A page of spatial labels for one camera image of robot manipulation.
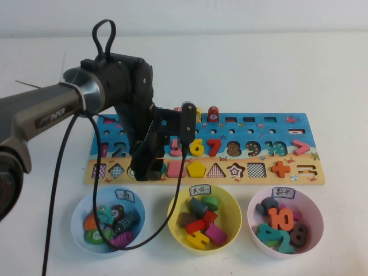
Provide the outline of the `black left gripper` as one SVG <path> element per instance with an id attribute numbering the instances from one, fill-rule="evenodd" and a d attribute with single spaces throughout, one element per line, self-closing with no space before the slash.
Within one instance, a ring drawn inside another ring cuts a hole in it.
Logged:
<path id="1" fill-rule="evenodd" d="M 153 104 L 123 102 L 114 105 L 128 137 L 131 170 L 137 181 L 161 179 L 166 139 L 158 135 L 158 109 Z"/>

